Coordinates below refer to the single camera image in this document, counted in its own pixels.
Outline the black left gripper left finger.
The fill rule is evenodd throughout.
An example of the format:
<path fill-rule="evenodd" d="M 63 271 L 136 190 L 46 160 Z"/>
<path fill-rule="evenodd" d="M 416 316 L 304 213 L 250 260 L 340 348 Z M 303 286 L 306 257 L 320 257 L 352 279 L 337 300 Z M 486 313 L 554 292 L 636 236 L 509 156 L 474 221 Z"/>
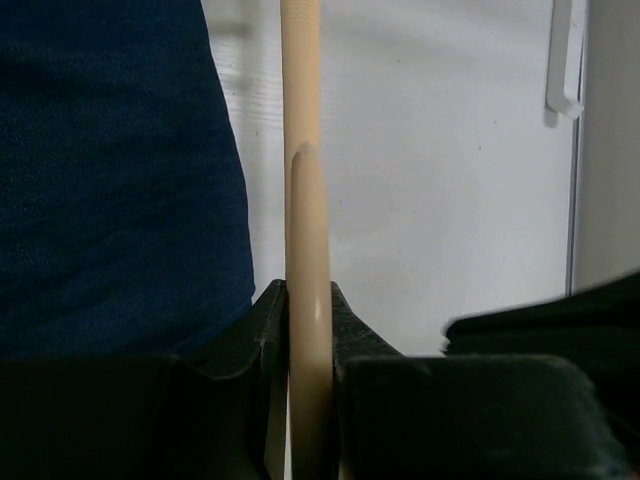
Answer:
<path fill-rule="evenodd" d="M 1 365 L 5 479 L 280 479 L 285 470 L 285 284 L 185 358 L 105 356 Z"/>

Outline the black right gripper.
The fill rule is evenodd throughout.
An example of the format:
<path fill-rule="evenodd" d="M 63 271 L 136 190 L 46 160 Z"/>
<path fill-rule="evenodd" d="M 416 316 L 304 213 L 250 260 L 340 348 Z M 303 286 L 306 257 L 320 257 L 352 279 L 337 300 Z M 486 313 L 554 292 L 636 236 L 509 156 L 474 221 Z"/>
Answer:
<path fill-rule="evenodd" d="M 639 278 L 453 322 L 442 479 L 639 475 Z"/>

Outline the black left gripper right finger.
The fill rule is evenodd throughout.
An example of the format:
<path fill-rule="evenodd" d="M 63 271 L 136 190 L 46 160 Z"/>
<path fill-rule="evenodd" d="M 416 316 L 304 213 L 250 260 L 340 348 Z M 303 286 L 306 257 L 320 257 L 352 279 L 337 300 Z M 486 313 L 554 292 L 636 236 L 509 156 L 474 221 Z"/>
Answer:
<path fill-rule="evenodd" d="M 633 284 L 453 321 L 400 354 L 333 294 L 343 458 L 354 479 L 629 479 Z"/>

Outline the dark blue denim trousers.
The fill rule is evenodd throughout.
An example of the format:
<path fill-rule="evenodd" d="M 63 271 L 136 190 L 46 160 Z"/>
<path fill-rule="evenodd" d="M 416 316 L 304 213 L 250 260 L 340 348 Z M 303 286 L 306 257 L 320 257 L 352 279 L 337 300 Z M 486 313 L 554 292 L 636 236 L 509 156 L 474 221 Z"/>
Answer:
<path fill-rule="evenodd" d="M 197 1 L 1 5 L 1 355 L 187 355 L 250 308 Z"/>

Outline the beige plastic clothes hanger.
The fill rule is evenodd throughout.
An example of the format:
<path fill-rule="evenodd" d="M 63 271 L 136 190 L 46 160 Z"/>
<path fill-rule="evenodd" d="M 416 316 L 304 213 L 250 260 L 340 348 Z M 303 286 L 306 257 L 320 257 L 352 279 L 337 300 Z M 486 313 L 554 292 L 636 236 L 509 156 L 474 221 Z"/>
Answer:
<path fill-rule="evenodd" d="M 332 304 L 320 155 L 320 7 L 318 1 L 280 4 L 290 440 L 295 479 L 333 475 Z"/>

